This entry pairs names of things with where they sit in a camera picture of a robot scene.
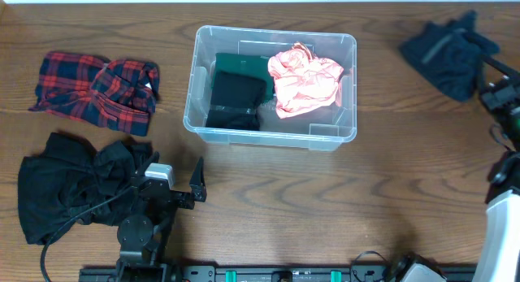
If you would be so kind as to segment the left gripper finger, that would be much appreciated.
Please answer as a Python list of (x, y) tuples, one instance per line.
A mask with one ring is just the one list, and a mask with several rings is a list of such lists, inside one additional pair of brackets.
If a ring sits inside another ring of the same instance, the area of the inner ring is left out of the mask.
[(189, 181), (191, 194), (195, 202), (206, 201), (206, 182), (204, 178), (204, 158), (199, 158)]
[(143, 176), (150, 164), (156, 163), (159, 160), (159, 152), (154, 152), (148, 159), (146, 159), (137, 169), (136, 176)]

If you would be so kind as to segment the navy garment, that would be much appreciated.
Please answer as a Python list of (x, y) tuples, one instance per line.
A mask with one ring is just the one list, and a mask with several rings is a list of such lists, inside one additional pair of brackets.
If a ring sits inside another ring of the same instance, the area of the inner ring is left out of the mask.
[(467, 11), (445, 25), (429, 22), (423, 31), (399, 46), (406, 62), (443, 95), (471, 99), (482, 74), (483, 58), (500, 47), (476, 31), (477, 13)]

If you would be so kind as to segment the dark green garment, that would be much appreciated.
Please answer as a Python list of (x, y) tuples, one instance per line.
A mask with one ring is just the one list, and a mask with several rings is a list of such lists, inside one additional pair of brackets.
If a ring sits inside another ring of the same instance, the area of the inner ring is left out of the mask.
[(268, 71), (269, 59), (266, 56), (217, 53), (214, 75), (218, 72), (226, 72), (263, 80), (266, 83), (266, 93), (263, 102), (267, 103), (275, 96), (274, 81)]

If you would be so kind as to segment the pink garment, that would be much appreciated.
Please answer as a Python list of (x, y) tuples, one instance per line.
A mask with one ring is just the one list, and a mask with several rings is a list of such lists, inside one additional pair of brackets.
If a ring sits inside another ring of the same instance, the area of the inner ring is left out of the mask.
[(281, 119), (342, 105), (344, 68), (332, 59), (320, 58), (300, 42), (269, 58), (267, 70), (274, 81), (275, 111)]

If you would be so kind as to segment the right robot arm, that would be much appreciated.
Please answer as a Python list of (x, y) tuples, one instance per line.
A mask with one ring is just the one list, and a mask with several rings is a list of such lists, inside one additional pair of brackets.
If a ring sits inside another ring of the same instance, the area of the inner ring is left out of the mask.
[(479, 88), (479, 100), (496, 121), (505, 152), (492, 166), (485, 199), (486, 233), (474, 267), (441, 267), (417, 254), (407, 254), (383, 271), (384, 281), (514, 282), (519, 280), (519, 72), (485, 56), (483, 62), (502, 78)]

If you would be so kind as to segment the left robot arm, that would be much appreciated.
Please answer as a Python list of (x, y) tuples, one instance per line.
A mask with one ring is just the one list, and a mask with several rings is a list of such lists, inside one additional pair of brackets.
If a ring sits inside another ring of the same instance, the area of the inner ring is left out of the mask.
[(173, 167), (161, 164), (155, 152), (130, 178), (136, 207), (119, 225), (120, 262), (129, 266), (159, 263), (179, 209), (192, 210), (207, 197), (204, 159), (200, 158), (188, 183), (190, 190), (174, 189)]

